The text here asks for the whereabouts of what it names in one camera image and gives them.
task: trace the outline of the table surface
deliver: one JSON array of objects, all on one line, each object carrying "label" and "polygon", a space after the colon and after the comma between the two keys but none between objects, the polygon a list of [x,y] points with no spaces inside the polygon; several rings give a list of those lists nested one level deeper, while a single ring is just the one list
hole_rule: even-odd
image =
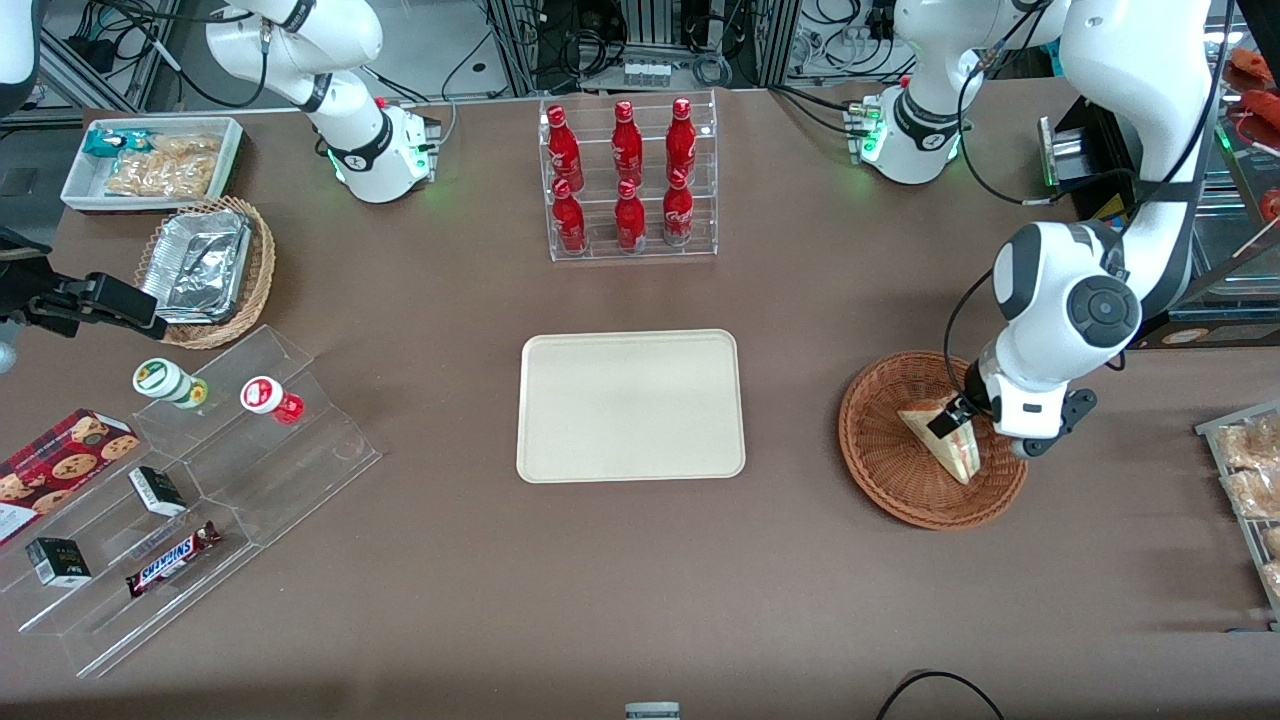
[{"label": "table surface", "polygon": [[[302,115],[242,115],[233,190],[279,252],[264,320],[315,354],[387,456],[105,679],[76,680],[56,642],[5,624],[0,716],[620,717],[669,698],[690,719],[846,719],[920,667],[1024,717],[1280,707],[1280,637],[1221,632],[1270,615],[1192,432],[1277,397],[1274,355],[1148,352],[1096,373],[1098,410],[1007,514],[906,527],[845,469],[845,387],[882,355],[937,348],[1000,243],[1070,209],[1002,204],[960,163],[896,186],[768,92],[717,97],[721,255],[659,265],[548,260],[536,101],[463,106],[438,182],[384,206],[330,182]],[[970,141],[984,176],[1034,192],[1034,120],[1073,100],[1057,81],[984,88]],[[155,223],[68,211],[54,263],[132,277]],[[957,352],[998,331],[993,305],[970,304]],[[520,480],[526,340],[680,328],[737,338],[741,475]],[[72,407],[136,411],[129,372],[156,352],[101,327],[27,331],[18,348],[4,454]],[[931,680],[895,715],[986,712]]]}]

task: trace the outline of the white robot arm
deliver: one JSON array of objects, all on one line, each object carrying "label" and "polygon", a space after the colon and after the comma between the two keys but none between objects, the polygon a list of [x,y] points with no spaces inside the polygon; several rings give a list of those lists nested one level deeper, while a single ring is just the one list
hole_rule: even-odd
[{"label": "white robot arm", "polygon": [[[1210,0],[1075,0],[1066,14],[1064,73],[1133,123],[1143,183],[1193,179],[1201,113],[1213,92],[1208,8]],[[992,281],[1009,325],[966,378],[966,395],[991,411],[997,432],[1052,441],[1070,430],[1068,383],[1120,352],[1144,315],[1185,288],[1189,264],[1175,246],[1187,209],[1185,200],[1148,201],[1124,233],[1101,223],[1034,223],[1000,249]]]},{"label": "white robot arm", "polygon": [[388,202],[430,178],[434,156],[422,118],[379,108],[351,72],[383,47],[383,27],[365,0],[238,0],[223,12],[251,15],[205,26],[214,59],[306,113],[352,195]]},{"label": "white robot arm", "polygon": [[[1043,45],[1062,31],[1070,0],[897,0],[893,36],[915,51],[911,83],[863,100],[869,113],[859,159],[905,183],[938,177],[955,156],[957,106],[968,109],[982,87],[974,49]],[[964,101],[960,92],[964,91]]]}]

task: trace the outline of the small black box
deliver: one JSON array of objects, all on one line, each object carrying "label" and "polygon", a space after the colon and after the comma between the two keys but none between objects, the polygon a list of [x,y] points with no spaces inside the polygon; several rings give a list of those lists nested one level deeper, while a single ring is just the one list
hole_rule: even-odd
[{"label": "small black box", "polygon": [[78,588],[93,578],[76,541],[36,538],[27,544],[27,557],[42,585]]},{"label": "small black box", "polygon": [[146,505],[147,510],[152,512],[173,518],[187,509],[187,501],[182,498],[182,493],[173,486],[169,475],[155,468],[143,465],[129,470],[129,482],[133,483],[133,489],[142,498],[142,505]]}]

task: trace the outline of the packaged bread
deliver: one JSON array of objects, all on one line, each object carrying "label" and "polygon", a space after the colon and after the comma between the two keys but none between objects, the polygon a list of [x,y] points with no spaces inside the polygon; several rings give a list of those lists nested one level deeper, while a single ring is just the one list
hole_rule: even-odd
[{"label": "packaged bread", "polygon": [[1280,502],[1270,478],[1258,470],[1231,473],[1224,480],[1235,514],[1254,520],[1280,516]]},{"label": "packaged bread", "polygon": [[1247,419],[1216,433],[1222,462],[1231,469],[1280,469],[1280,416]]},{"label": "packaged bread", "polygon": [[1280,525],[1262,530],[1262,544],[1272,560],[1280,560]]},{"label": "packaged bread", "polygon": [[1280,600],[1280,561],[1271,561],[1262,566],[1262,584],[1267,587],[1271,597]]},{"label": "packaged bread", "polygon": [[155,135],[150,150],[122,150],[106,191],[195,200],[209,192],[221,141],[207,135]]},{"label": "packaged bread", "polygon": [[969,484],[969,480],[982,469],[978,439],[973,434],[973,423],[965,423],[942,438],[934,436],[928,427],[929,420],[937,418],[947,402],[948,398],[911,402],[900,407],[897,416],[908,428],[911,428],[920,443],[946,468],[947,473],[951,473],[952,478],[961,484]]}]

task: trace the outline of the wicker basket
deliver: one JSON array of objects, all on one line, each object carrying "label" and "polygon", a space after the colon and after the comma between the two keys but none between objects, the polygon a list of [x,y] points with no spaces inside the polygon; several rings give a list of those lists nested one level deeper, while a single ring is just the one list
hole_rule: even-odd
[{"label": "wicker basket", "polygon": [[[183,215],[200,213],[212,213],[216,210],[236,210],[243,213],[253,220],[253,237],[250,238],[248,258],[244,261],[244,277],[241,281],[238,310],[232,319],[220,325],[169,325],[164,333],[164,340],[169,345],[178,345],[188,350],[209,350],[244,334],[257,323],[266,305],[266,296],[271,292],[271,273],[275,270],[275,240],[271,238],[271,228],[262,222],[262,215],[252,205],[236,197],[219,197],[191,208],[178,210]],[[133,286],[142,287],[142,278],[147,274],[151,264],[151,254],[155,251],[156,240],[160,237],[160,228],[151,233],[151,242],[142,251],[142,261],[133,273]]]},{"label": "wicker basket", "polygon": [[[951,359],[957,377],[968,365]],[[973,420],[982,469],[960,484],[897,416],[904,405],[954,395],[940,352],[900,352],[869,365],[840,406],[840,447],[849,471],[895,518],[934,530],[989,523],[1009,509],[1027,479],[986,416]]]}]

